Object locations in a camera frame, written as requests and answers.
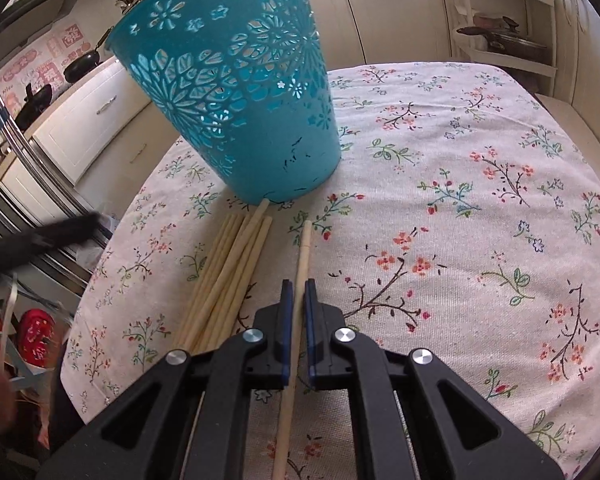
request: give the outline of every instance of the wooden stick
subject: wooden stick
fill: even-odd
[[[260,229],[262,228],[262,222],[258,226],[258,231],[254,232],[251,235],[250,240],[247,243],[247,246],[244,248],[242,252],[242,256],[240,256],[240,261],[238,262],[238,266],[235,268],[234,276],[229,284],[229,293],[226,295],[224,302],[222,303],[222,308],[218,309],[218,315],[216,316],[216,322],[213,326],[213,330],[211,331],[211,335],[209,337],[208,345],[206,347],[207,351],[215,350],[220,343],[224,340],[220,341],[220,334],[222,332],[222,327],[224,326],[225,321],[230,322],[231,326],[234,325],[235,322],[235,314],[232,317],[232,305],[234,304],[234,298],[236,296],[236,292],[238,291],[238,285],[242,281],[242,276],[247,268],[247,264],[249,262],[251,251],[253,250],[254,245],[258,239],[258,235],[260,234]],[[244,294],[242,298],[240,298],[240,304],[242,304],[242,299],[244,298]]]
[[[191,327],[188,329],[189,333],[187,334],[187,339],[185,341],[185,348],[191,348],[192,343],[200,335],[200,332],[202,331],[202,328],[208,319],[209,313],[211,312],[211,308],[218,300],[224,284],[231,277],[231,273],[234,272],[235,266],[238,264],[238,260],[240,259],[242,251],[246,247],[249,238],[251,238],[251,234],[255,231],[268,206],[269,200],[264,198],[253,214],[251,221],[240,235],[240,238],[236,240],[236,243],[231,248],[231,251],[226,257],[222,271],[216,279],[216,282],[211,288],[208,296],[206,297],[205,303],[200,308],[200,311],[196,313],[196,317],[194,318]]]
[[[291,438],[291,421],[294,416],[294,399],[296,397],[296,378],[298,376],[298,359],[300,357],[300,338],[302,335],[302,300],[304,299],[304,284],[309,276],[309,251],[311,248],[312,223],[307,220],[302,228],[300,238],[300,256],[298,272],[294,283],[294,310],[291,325],[291,366],[289,370],[289,385],[282,392],[280,415],[278,416],[278,432],[276,434],[276,457],[273,461],[272,480],[284,480],[286,472],[286,457],[289,453]]]
[[[242,221],[242,224],[240,225],[240,230],[238,231],[238,234],[235,237],[236,240],[238,240],[238,238],[240,238],[240,235],[242,234],[242,232],[245,230],[245,228],[249,224],[250,218],[251,218],[250,215],[245,216],[244,220]],[[205,329],[202,331],[200,338],[198,338],[198,341],[196,342],[196,347],[195,347],[195,350],[193,351],[194,354],[200,354],[202,352],[207,351],[207,346],[209,345],[211,333],[213,332],[216,322],[218,322],[218,316],[220,315],[220,310],[222,309],[222,305],[227,301],[230,285],[231,285],[231,283],[227,282],[224,285],[224,287],[222,288],[222,292],[220,293],[218,302],[214,305],[214,307],[211,311],[211,314],[209,316],[209,320],[206,322]]]
[[[224,221],[222,222],[222,225],[220,226],[220,230],[218,231],[218,234],[216,235],[216,238],[214,238],[214,242],[211,245],[211,250],[209,251],[209,254],[206,256],[207,262],[211,263],[211,261],[216,257],[216,252],[218,252],[218,245],[220,244],[220,240],[222,240],[222,237],[224,236],[224,231],[227,228],[230,219],[231,219],[230,215],[227,215],[224,217]],[[205,267],[202,269],[202,272],[200,272],[200,275],[198,276],[196,283],[193,286],[193,290],[191,291],[190,301],[187,303],[185,313],[184,313],[184,319],[180,323],[180,327],[178,328],[178,330],[176,332],[176,336],[173,339],[176,342],[177,348],[179,348],[178,343],[183,340],[184,327],[190,323],[190,318],[193,315],[193,309],[192,309],[193,304],[196,302],[196,298],[198,296],[198,290],[200,289],[200,283],[205,279],[205,275],[207,274],[208,269],[209,269],[209,266],[205,265]]]
[[[213,289],[214,284],[218,280],[218,275],[222,271],[222,267],[226,261],[227,255],[230,254],[231,247],[235,242],[235,235],[238,233],[240,229],[240,225],[242,224],[242,217],[236,217],[235,222],[231,224],[231,229],[227,235],[227,238],[221,242],[220,249],[218,250],[218,254],[216,254],[216,260],[212,262],[212,267],[209,269],[209,279],[205,283],[205,288],[200,291],[198,300],[194,306],[193,317],[191,318],[191,323],[189,326],[185,328],[185,342],[184,348],[192,352],[198,342],[198,337],[202,332],[202,329],[205,327],[206,322],[208,320],[208,312],[206,312],[203,316],[201,316],[201,308],[206,303],[209,292]],[[195,338],[190,338],[190,330],[193,326],[199,326],[200,329],[196,333]]]
[[[229,236],[229,233],[231,232],[231,228],[235,222],[235,216],[233,214],[227,215],[227,217],[224,219],[224,221],[226,222],[226,224],[224,224],[224,229],[218,233],[218,244],[216,245],[216,250],[214,251],[213,254],[209,254],[209,256],[207,257],[206,263],[205,263],[204,274],[202,274],[198,279],[198,286],[196,287],[196,295],[192,296],[191,300],[189,302],[189,309],[187,312],[187,317],[180,327],[180,331],[179,331],[180,338],[176,341],[178,348],[184,348],[184,343],[187,339],[187,327],[191,326],[191,323],[193,322],[193,319],[196,315],[198,307],[201,304],[200,302],[201,302],[201,300],[204,299],[202,297],[202,294],[205,289],[205,285],[207,284],[207,282],[210,279],[211,270],[212,270],[211,268],[213,267],[213,263],[218,259],[218,252],[221,250],[222,245],[224,244],[224,241],[226,240],[226,238]]]
[[[249,288],[249,283],[251,281],[251,277],[253,276],[253,271],[255,270],[256,264],[258,263],[258,258],[260,257],[260,253],[262,252],[264,242],[267,239],[267,234],[269,233],[271,222],[272,218],[270,216],[265,216],[262,220],[262,225],[260,227],[260,230],[258,231],[258,237],[256,238],[256,242],[253,245],[253,249],[251,249],[249,259],[247,260],[247,265],[244,268],[244,272],[240,277],[240,282],[238,283],[238,288],[235,291],[235,296],[231,303],[231,309],[229,310],[228,315],[224,319],[224,323],[222,324],[222,330],[220,331],[218,339],[216,340],[216,347],[220,346],[223,342],[225,342],[225,340],[229,336],[231,336],[235,320],[240,314],[240,307],[242,306],[244,297],[247,294],[247,289]]]

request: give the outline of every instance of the black pan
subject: black pan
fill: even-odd
[[[86,54],[82,54],[78,59],[73,60],[70,65],[64,69],[64,78],[68,83],[75,83],[98,66],[100,63],[100,54],[98,53],[98,49],[102,46],[104,40],[107,39],[107,36],[112,30],[113,27],[110,27],[104,33],[96,45],[96,48],[88,51]]]
[[[44,85],[36,93],[31,91],[31,83],[26,87],[27,96],[24,98],[24,106],[16,115],[15,121],[19,129],[23,132],[29,128],[42,112],[51,104],[53,90],[51,85]]]

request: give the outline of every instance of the cabinet door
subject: cabinet door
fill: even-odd
[[[348,0],[309,0],[327,70],[365,63]]]
[[[578,72],[573,107],[600,141],[600,16],[588,0],[578,6]]]
[[[109,141],[149,101],[115,60],[62,102],[33,136],[62,174],[76,184]]]
[[[349,0],[367,63],[444,61],[444,0]]]
[[[576,0],[555,0],[556,68],[554,98],[571,104],[578,69]]]

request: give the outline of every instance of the kitchen counter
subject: kitchen counter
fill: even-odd
[[[31,140],[36,134],[37,130],[42,126],[45,121],[51,118],[51,115],[58,110],[58,108],[69,100],[79,89],[87,85],[90,81],[98,76],[101,72],[112,66],[114,63],[118,63],[118,58],[111,56],[109,59],[98,65],[94,70],[89,72],[85,77],[80,79],[77,83],[74,83],[71,88],[64,92],[58,99],[56,99],[49,108],[47,108],[40,117],[38,117],[33,124],[24,132],[25,139]],[[11,167],[16,160],[15,153],[11,152],[5,157],[3,162],[0,164],[0,182],[4,178],[5,173]]]

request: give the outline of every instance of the blue plastic basket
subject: blue plastic basket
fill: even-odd
[[[292,199],[338,165],[308,0],[142,0],[107,48],[241,200]]]

